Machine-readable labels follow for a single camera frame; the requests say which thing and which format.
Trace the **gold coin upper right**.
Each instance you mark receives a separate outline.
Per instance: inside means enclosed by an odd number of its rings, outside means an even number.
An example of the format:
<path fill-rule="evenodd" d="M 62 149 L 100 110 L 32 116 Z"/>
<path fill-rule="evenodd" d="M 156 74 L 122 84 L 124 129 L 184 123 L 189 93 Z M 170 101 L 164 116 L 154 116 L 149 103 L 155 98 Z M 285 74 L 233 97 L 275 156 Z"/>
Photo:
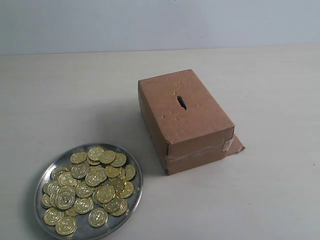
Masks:
<path fill-rule="evenodd" d="M 112 150 L 105 150 L 100 156 L 99 161 L 103 164 L 110 164 L 116 158 L 116 153 Z"/>

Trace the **gold coin top of pile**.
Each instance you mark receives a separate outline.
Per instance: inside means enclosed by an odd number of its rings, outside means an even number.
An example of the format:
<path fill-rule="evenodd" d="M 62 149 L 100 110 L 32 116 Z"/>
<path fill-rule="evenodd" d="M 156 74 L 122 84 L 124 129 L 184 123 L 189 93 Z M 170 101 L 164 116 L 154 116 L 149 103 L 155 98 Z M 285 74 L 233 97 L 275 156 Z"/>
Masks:
<path fill-rule="evenodd" d="M 92 148 L 88 151 L 87 155 L 88 155 L 88 157 L 89 157 L 89 159 L 90 159 L 91 161 L 99 161 L 101 155 L 102 155 L 104 152 L 105 152 L 105 149 L 104 149 L 103 147 L 101 147 L 101 146 L 94 146 L 94 147 L 92 147 Z"/>

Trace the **gold coin front bottom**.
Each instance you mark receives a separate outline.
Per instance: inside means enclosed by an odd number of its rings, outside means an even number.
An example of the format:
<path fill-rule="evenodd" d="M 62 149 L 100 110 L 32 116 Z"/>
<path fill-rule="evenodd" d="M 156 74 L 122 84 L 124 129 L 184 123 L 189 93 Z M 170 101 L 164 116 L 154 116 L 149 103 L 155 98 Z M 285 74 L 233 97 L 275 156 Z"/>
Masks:
<path fill-rule="evenodd" d="M 65 216 L 55 224 L 55 231 L 61 236 L 73 234 L 77 229 L 77 221 L 72 216 Z"/>

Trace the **gold coin right edge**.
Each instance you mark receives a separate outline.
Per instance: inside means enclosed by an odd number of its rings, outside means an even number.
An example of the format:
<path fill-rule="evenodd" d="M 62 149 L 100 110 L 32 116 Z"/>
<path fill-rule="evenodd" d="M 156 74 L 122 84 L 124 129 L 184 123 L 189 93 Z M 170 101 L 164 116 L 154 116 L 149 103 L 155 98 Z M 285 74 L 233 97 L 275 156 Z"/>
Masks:
<path fill-rule="evenodd" d="M 136 176 L 136 168 L 132 164 L 127 164 L 124 167 L 124 171 L 125 171 L 125 180 L 126 181 L 131 181 Z"/>

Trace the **gold coin front left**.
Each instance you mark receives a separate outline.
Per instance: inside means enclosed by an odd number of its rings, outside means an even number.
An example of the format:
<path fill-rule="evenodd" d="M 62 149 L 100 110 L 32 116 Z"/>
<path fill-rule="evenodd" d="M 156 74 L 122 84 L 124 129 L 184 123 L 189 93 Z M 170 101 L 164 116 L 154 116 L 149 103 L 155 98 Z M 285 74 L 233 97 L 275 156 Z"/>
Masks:
<path fill-rule="evenodd" d="M 51 207 L 43 215 L 43 221 L 48 226 L 55 226 L 56 223 L 65 216 L 65 212 Z"/>

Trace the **gold coin front centre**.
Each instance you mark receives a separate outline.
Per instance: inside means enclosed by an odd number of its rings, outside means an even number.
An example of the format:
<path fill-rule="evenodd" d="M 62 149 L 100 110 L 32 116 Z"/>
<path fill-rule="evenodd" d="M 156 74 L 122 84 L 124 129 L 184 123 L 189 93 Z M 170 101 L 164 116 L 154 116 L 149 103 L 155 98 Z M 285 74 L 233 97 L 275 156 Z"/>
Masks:
<path fill-rule="evenodd" d="M 108 213 L 102 208 L 94 208 L 88 216 L 88 223 L 94 228 L 98 228 L 106 224 L 108 221 Z"/>

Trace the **brown cardboard slotted box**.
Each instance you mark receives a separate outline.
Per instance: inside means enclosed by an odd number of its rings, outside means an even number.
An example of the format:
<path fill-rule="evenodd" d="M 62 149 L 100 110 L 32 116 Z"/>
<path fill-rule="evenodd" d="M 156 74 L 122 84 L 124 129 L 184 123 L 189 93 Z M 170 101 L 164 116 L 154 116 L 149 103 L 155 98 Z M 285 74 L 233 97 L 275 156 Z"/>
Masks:
<path fill-rule="evenodd" d="M 139 107 L 167 175 L 242 152 L 235 124 L 191 70 L 138 81 Z"/>

